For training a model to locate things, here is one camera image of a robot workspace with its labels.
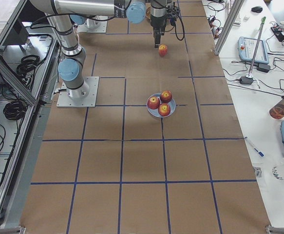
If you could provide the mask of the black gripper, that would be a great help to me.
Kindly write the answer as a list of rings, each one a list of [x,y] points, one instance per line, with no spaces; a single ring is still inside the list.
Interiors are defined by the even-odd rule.
[[[153,27],[155,48],[159,47],[159,33],[160,36],[165,34],[165,28],[162,27],[165,24],[166,5],[166,0],[151,0],[151,26]]]

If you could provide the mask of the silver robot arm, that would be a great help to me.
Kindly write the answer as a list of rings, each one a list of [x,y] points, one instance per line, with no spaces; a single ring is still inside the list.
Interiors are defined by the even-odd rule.
[[[33,0],[31,4],[43,12],[54,27],[62,44],[64,60],[58,65],[58,72],[67,88],[70,99],[85,98],[90,86],[82,76],[85,49],[79,44],[73,30],[78,20],[99,20],[122,18],[139,24],[146,15],[146,0]]]

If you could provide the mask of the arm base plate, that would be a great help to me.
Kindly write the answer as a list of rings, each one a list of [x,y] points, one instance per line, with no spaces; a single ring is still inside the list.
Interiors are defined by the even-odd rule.
[[[85,77],[83,85],[76,90],[71,90],[62,83],[57,99],[58,108],[94,108],[99,86],[99,77]]]
[[[84,24],[79,25],[77,28],[77,33],[95,33],[95,34],[105,34],[107,29],[106,21],[94,21],[88,19]]]

